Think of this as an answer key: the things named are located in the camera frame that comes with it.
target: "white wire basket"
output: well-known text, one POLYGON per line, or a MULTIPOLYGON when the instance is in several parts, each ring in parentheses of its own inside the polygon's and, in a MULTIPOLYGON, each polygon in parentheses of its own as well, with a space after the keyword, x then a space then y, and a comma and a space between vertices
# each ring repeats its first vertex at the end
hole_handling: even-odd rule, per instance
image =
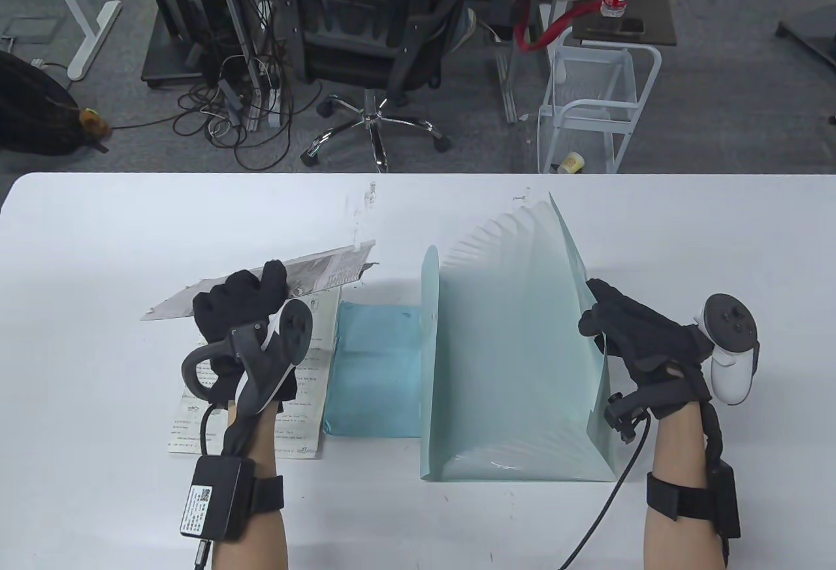
POLYGON ((579 48, 564 45, 571 30, 556 40, 549 87, 538 113, 538 170, 549 173, 570 152, 577 152, 585 160, 586 172, 614 174, 656 83, 662 55, 651 45, 604 41, 584 41, 579 48), (630 50, 644 50, 653 57, 640 96, 630 50), (617 150, 614 135, 620 135, 617 150))

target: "instruction sheet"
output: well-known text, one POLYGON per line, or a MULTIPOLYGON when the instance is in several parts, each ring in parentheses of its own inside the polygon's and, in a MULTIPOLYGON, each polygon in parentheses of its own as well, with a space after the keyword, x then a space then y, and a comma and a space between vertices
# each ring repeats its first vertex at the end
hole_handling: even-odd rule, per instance
MULTIPOLYGON (((276 416, 277 459, 310 459, 316 456, 319 448, 319 427, 325 408, 331 359, 334 357, 340 287, 311 293, 300 300, 313 313, 313 334, 308 355, 296 368, 296 400, 284 403, 284 412, 276 416)), ((197 366, 197 376, 207 387, 217 379, 209 361, 197 366)), ((183 390, 168 439, 169 452, 200 454, 201 418, 206 406, 205 401, 195 398, 187 388, 183 390)), ((206 425, 206 450, 209 454, 221 453, 226 429, 227 412, 222 409, 213 411, 206 425)))
MULTIPOLYGON (((299 259, 285 261, 287 268, 287 286, 290 298, 300 298, 308 293, 319 292, 331 287, 346 285, 358 280, 372 264, 366 263, 368 253, 374 247, 374 241, 363 242, 359 247, 345 247, 329 250, 326 253, 311 254, 299 259)), ((263 268, 254 268, 253 272, 261 278, 263 268)), ((200 292, 208 292, 212 287, 223 283, 227 277, 206 278, 177 292, 171 298, 149 309, 143 320, 167 320, 175 317, 194 315, 191 301, 200 292)))

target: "forearm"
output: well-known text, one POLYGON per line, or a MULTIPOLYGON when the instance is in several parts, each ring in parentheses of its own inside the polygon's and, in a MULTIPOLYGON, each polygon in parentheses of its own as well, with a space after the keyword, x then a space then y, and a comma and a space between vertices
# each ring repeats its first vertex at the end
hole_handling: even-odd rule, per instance
MULTIPOLYGON (((659 420, 653 475, 684 487, 707 487, 705 439, 699 403, 692 402, 659 420)), ((720 537, 708 520, 676 521, 648 508, 645 570, 723 570, 720 537)))
MULTIPOLYGON (((264 409, 248 457, 256 462, 256 477, 276 475, 274 427, 278 403, 264 409)), ((280 511, 253 516, 238 541, 224 541, 215 547, 214 570, 287 570, 287 540, 280 511)))

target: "chrome chair base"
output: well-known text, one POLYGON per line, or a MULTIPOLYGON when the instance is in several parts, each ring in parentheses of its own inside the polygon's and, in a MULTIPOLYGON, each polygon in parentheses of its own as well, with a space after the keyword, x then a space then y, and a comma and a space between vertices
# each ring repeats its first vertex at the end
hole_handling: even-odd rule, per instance
POLYGON ((389 170, 389 164, 386 161, 386 150, 383 146, 383 140, 380 138, 380 127, 382 123, 400 123, 401 125, 421 129, 432 135, 433 145, 438 152, 447 152, 447 150, 450 150, 450 139, 444 137, 442 132, 435 128, 431 122, 415 117, 384 116, 382 110, 385 105, 385 99, 380 104, 377 104, 376 96, 374 96, 374 92, 371 89, 365 91, 363 108, 353 105, 349 99, 343 98, 343 96, 337 95, 337 93, 331 93, 323 102, 317 105, 317 113, 320 116, 331 117, 334 109, 337 107, 347 108, 355 115, 353 119, 341 123, 339 126, 327 129, 323 134, 314 139, 310 146, 308 146, 308 149, 302 152, 302 163, 308 167, 318 164, 319 149, 326 141, 334 139, 340 133, 350 131, 355 126, 365 126, 371 138, 371 146, 374 151, 374 164, 380 173, 386 173, 389 170))

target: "torn paper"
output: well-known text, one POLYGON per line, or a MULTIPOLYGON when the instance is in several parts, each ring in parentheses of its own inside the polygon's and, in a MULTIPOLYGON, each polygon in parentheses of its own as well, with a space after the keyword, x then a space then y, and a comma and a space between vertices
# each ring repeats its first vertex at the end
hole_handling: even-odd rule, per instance
MULTIPOLYGON (((364 242, 359 248, 353 245, 329 250, 326 253, 311 254, 299 259, 284 262, 287 268, 287 286, 290 287, 290 298, 299 298, 310 293, 320 292, 353 283, 363 272, 371 267, 366 263, 368 253, 374 247, 374 241, 364 242)), ((250 270, 257 277, 261 277, 263 268, 250 270)), ((194 315, 191 301, 200 292, 208 292, 212 287, 227 280, 223 278, 206 278, 200 283, 188 286, 174 294, 171 298, 149 309, 143 320, 167 320, 174 317, 190 317, 194 315)))

